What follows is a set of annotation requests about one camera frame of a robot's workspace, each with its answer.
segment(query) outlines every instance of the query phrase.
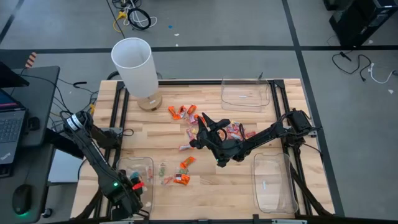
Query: clear plastic bin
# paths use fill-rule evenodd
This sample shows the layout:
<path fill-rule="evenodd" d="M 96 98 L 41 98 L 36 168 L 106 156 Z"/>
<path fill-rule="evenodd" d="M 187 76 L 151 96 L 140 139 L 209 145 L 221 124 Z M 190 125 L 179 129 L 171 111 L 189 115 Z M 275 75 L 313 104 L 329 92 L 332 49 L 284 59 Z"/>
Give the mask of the clear plastic bin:
<path fill-rule="evenodd" d="M 223 77 L 221 105 L 224 110 L 261 112 L 270 103 L 270 89 L 265 79 Z"/>
<path fill-rule="evenodd" d="M 264 213 L 295 213 L 290 159 L 286 154 L 254 156 L 252 165 L 254 201 Z"/>
<path fill-rule="evenodd" d="M 144 182 L 141 202 L 143 210 L 152 211 L 154 199 L 154 161 L 150 157 L 124 157 L 118 161 L 118 170 L 125 170 L 128 177 L 138 172 Z"/>

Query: computer mouse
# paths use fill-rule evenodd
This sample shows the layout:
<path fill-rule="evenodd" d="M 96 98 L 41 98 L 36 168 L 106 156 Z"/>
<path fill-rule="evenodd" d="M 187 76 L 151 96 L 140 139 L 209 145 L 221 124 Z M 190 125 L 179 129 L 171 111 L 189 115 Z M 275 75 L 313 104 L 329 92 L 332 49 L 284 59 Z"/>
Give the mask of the computer mouse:
<path fill-rule="evenodd" d="M 12 208 L 17 215 L 22 215 L 30 210 L 32 203 L 32 186 L 22 184 L 17 187 L 12 195 Z"/>

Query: wooden table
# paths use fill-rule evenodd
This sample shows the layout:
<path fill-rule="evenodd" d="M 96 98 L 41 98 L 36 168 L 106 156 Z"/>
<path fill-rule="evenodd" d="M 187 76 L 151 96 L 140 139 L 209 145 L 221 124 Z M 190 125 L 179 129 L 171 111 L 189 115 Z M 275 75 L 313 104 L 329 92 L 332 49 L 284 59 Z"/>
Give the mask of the wooden table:
<path fill-rule="evenodd" d="M 287 98 L 291 108 L 304 110 L 308 107 L 299 79 L 284 80 Z M 109 127 L 117 81 L 102 81 L 94 113 L 95 125 Z M 251 162 L 260 152 L 282 153 L 279 139 L 273 140 L 257 149 L 242 162 L 230 161 L 224 168 L 216 166 L 215 158 L 207 148 L 179 152 L 178 147 L 188 144 L 185 132 L 188 125 L 175 121 L 167 111 L 168 106 L 198 106 L 197 113 L 205 112 L 218 121 L 222 118 L 243 123 L 247 130 L 262 131 L 276 121 L 273 101 L 262 113 L 226 111 L 221 108 L 221 86 L 219 85 L 179 85 L 160 86 L 163 95 L 162 106 L 154 112 L 142 111 L 133 96 L 129 98 L 125 128 L 134 130 L 131 137 L 123 137 L 121 157 L 151 157 L 155 172 L 161 162 L 167 163 L 167 170 L 174 172 L 179 163 L 188 156 L 197 161 L 190 169 L 191 180 L 187 186 L 171 183 L 163 186 L 155 176 L 154 206 L 151 220 L 191 220 L 191 219 L 251 219 L 253 214 L 260 218 L 293 218 L 294 214 L 263 213 L 254 204 L 251 178 Z M 123 96 L 119 99 L 122 107 Z M 278 93 L 282 114 L 282 98 Z M 119 124 L 121 110 L 118 110 L 116 124 Z M 306 137 L 307 144 L 317 146 L 315 138 Z M 308 188 L 319 202 L 331 213 L 334 212 L 331 196 L 326 182 L 325 171 L 316 150 L 301 147 L 301 160 Z M 75 195 L 71 217 L 77 216 L 97 191 L 97 175 L 86 163 L 81 168 L 80 180 Z M 301 192 L 296 186 L 301 214 L 305 213 Z M 105 214 L 106 200 L 103 200 L 102 216 Z"/>

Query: black desk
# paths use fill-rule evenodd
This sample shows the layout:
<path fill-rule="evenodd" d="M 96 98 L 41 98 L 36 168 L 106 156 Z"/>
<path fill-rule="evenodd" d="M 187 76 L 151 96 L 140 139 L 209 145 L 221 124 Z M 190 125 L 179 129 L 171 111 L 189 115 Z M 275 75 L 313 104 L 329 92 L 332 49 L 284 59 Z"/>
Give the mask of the black desk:
<path fill-rule="evenodd" d="M 30 68 L 24 75 L 50 80 L 57 84 L 59 67 Z M 24 77 L 30 85 L 16 88 L 12 97 L 29 110 L 29 117 L 40 119 L 40 129 L 31 131 L 21 139 L 23 146 L 17 150 L 12 177 L 0 179 L 0 219 L 1 223 L 35 223 L 39 220 L 47 199 L 47 179 L 55 149 L 83 158 L 83 153 L 68 139 L 47 129 L 52 100 L 55 93 L 53 84 L 38 78 Z M 23 216 L 14 213 L 11 207 L 12 193 L 24 183 L 32 186 L 32 207 Z"/>

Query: white cylinder lamp shade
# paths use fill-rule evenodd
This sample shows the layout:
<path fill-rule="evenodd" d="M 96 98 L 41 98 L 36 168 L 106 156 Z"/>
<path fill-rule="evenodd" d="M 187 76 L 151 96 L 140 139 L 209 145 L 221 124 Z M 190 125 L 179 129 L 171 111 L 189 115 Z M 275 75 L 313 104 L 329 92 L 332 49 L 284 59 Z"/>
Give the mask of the white cylinder lamp shade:
<path fill-rule="evenodd" d="M 131 95 L 144 98 L 156 93 L 159 82 L 152 50 L 146 41 L 123 39 L 113 47 L 111 57 Z"/>

